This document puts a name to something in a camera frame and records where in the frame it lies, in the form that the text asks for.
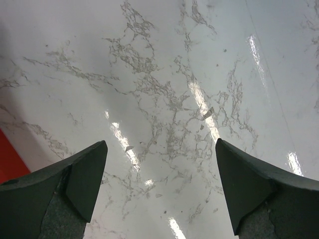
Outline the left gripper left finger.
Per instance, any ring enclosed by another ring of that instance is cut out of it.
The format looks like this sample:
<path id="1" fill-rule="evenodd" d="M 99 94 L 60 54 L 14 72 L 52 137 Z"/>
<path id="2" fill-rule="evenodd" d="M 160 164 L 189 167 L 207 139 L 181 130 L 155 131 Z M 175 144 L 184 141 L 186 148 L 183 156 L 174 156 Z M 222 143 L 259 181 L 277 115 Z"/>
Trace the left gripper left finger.
<path id="1" fill-rule="evenodd" d="M 2 239 L 82 239 L 91 222 L 107 158 L 99 141 L 0 185 Z"/>

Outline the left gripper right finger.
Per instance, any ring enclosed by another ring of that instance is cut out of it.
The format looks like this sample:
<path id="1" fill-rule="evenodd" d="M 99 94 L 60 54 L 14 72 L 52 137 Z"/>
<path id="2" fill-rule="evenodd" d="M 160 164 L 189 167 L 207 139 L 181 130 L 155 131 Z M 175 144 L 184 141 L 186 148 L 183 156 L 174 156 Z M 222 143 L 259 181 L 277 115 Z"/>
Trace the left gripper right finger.
<path id="1" fill-rule="evenodd" d="M 233 232 L 241 239 L 317 239 L 319 183 L 218 139 L 216 158 Z"/>

